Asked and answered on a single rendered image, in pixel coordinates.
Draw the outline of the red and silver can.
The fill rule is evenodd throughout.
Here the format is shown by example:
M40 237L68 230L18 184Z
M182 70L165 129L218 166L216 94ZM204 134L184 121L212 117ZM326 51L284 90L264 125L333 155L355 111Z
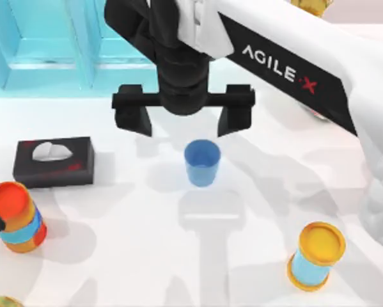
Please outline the red and silver can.
M329 122L329 119L327 119L326 117L322 116L320 113L312 110L311 108L307 107L307 106L303 106L302 107L307 113L309 113L310 115L312 115L314 118L316 118L317 120L321 121L321 122Z

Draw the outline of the blue cup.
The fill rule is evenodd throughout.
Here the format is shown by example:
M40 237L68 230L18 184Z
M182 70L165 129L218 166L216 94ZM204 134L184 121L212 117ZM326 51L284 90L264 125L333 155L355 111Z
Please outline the blue cup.
M197 139L185 147L184 159L190 183L197 187L207 187L216 178L221 151L214 142Z

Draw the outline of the light blue rack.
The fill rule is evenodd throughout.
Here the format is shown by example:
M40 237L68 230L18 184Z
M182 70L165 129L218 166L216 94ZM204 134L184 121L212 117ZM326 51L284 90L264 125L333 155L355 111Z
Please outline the light blue rack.
M104 21L106 0L0 0L0 97L157 89L154 66Z

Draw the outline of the yellow can with blue label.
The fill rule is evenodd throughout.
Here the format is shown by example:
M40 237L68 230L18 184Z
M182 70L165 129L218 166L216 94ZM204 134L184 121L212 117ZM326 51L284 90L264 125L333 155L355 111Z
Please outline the yellow can with blue label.
M319 290L345 249L345 238L334 225L322 221L306 225L299 235L298 248L287 263L289 280L303 291Z

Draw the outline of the black tissue box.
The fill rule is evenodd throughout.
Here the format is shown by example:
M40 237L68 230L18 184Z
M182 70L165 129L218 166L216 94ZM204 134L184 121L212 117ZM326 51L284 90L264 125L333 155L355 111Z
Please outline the black tissue box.
M44 143L63 145L72 156L57 161L35 161L33 151ZM89 137L19 141L13 177L29 189L86 185L94 181L94 166L95 151Z

